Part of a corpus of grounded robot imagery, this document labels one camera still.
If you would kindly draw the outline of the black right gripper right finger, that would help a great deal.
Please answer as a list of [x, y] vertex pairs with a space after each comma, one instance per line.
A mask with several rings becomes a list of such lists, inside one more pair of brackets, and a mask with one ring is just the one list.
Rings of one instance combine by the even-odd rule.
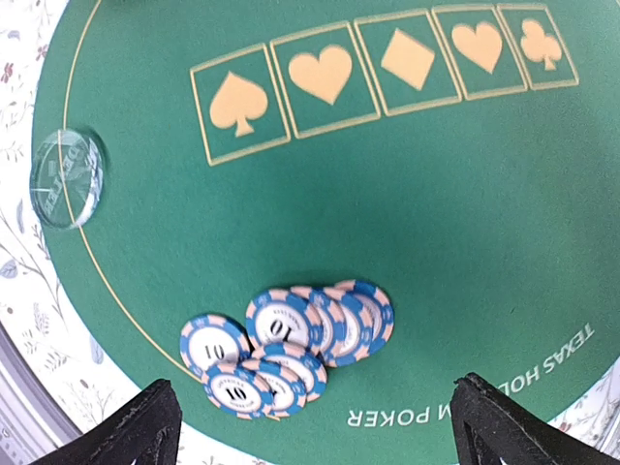
[[476, 373], [455, 384], [453, 436], [461, 464], [619, 462], [538, 419]]

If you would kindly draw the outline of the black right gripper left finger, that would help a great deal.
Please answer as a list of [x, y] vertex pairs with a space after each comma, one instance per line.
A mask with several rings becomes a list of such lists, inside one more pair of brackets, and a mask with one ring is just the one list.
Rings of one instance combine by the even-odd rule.
[[159, 379], [97, 427], [38, 464], [174, 464], [182, 411], [171, 382]]

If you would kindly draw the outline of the clear round dealer button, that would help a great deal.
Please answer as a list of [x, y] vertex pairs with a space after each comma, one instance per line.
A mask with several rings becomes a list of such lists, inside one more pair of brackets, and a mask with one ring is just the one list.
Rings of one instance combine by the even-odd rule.
[[104, 191], [107, 151], [89, 127], [57, 129], [34, 152], [30, 199], [40, 221], [65, 231], [93, 216]]

